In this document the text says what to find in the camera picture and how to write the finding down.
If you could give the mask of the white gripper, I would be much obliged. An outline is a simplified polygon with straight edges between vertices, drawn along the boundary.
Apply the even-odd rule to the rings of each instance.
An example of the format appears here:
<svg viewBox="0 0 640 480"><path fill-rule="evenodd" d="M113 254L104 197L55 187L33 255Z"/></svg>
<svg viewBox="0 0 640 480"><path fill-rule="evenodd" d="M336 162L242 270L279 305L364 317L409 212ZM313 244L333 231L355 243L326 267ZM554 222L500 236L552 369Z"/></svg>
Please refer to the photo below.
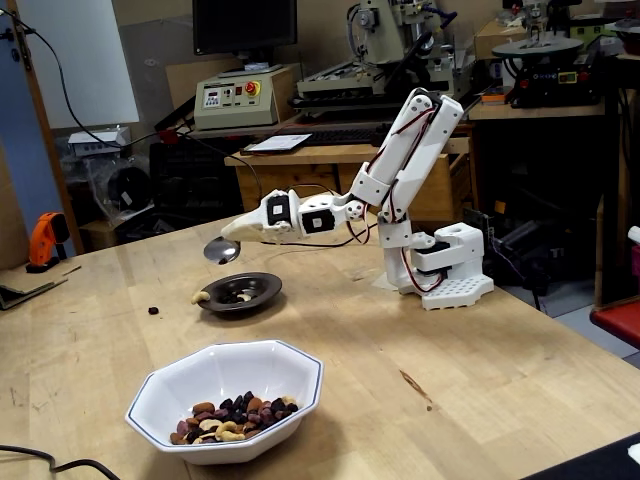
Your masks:
<svg viewBox="0 0 640 480"><path fill-rule="evenodd" d="M301 235L300 198L290 189L273 190L261 200L260 209L244 213L222 229L230 241L268 241L271 235Z"/></svg>

